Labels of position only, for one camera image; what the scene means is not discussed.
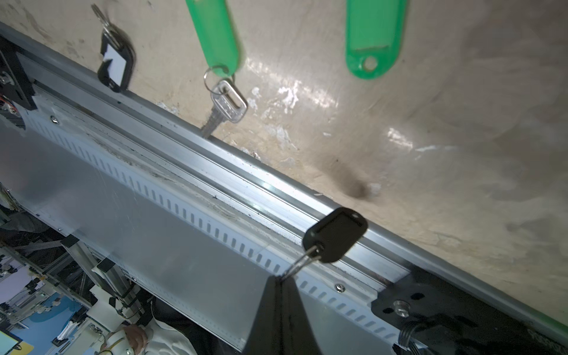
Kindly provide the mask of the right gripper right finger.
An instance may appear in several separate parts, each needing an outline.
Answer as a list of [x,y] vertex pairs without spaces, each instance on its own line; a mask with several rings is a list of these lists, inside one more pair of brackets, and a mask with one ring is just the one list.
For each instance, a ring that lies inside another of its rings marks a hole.
[[321,354],[292,278],[282,282],[282,354]]

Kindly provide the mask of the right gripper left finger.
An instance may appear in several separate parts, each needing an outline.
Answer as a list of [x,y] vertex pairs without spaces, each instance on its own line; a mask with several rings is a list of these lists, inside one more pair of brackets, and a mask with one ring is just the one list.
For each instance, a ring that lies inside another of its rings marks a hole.
[[270,276],[242,354],[281,353],[281,311],[281,279],[278,276]]

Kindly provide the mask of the key with green tag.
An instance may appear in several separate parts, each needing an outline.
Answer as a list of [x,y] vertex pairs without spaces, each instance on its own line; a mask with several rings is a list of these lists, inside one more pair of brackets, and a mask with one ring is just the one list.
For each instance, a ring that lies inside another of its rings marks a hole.
[[186,5],[208,64],[204,86],[212,110],[201,127],[201,136],[207,139],[221,124],[239,123],[247,113],[248,102],[235,84],[240,52],[226,2],[189,0]]
[[404,33],[406,1],[346,2],[346,65],[351,74],[373,80],[398,59]]

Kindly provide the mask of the key with black white tag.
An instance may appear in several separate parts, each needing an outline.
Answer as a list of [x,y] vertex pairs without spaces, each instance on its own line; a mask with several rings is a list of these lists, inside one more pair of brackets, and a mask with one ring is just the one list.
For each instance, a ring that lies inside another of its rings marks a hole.
[[135,66],[135,52],[127,37],[115,27],[96,4],[91,8],[103,26],[98,68],[99,81],[114,93],[127,91]]

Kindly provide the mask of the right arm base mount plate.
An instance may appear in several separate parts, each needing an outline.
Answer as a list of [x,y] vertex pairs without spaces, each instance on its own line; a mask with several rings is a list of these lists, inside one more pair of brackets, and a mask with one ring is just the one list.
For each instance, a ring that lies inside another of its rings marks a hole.
[[396,354],[566,354],[567,347],[422,270],[381,291],[375,316],[399,330]]

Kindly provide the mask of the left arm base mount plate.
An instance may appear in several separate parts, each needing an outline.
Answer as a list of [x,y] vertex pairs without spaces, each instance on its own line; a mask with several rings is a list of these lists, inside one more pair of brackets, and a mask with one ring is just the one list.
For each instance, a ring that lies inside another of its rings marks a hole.
[[27,110],[35,110],[35,92],[17,53],[18,47],[1,37],[1,95]]

